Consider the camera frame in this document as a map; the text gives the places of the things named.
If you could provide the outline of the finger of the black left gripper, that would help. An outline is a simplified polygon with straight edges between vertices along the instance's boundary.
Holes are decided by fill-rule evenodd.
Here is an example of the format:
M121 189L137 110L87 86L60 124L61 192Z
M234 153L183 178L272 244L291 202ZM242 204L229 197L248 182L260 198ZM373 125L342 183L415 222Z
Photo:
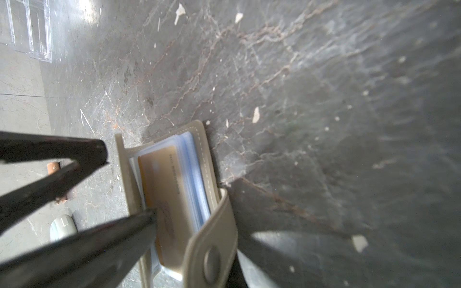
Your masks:
M100 139L1 132L1 165L40 163L37 180L1 194L1 232L4 233L44 205L67 193L107 165L108 149Z

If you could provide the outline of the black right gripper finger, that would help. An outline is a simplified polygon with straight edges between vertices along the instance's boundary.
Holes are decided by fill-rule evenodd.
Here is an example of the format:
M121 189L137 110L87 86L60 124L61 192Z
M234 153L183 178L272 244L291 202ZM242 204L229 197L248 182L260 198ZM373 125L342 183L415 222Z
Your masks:
M155 241L156 216L149 209L1 264L1 287L116 288Z

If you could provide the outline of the orange credit card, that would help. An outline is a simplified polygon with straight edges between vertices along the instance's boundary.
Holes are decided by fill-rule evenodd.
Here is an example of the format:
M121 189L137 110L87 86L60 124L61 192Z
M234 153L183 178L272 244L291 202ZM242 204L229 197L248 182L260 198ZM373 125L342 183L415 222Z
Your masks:
M157 209L156 249L160 263L182 272L184 255L194 232L186 188L175 146L138 157L142 188L149 208Z

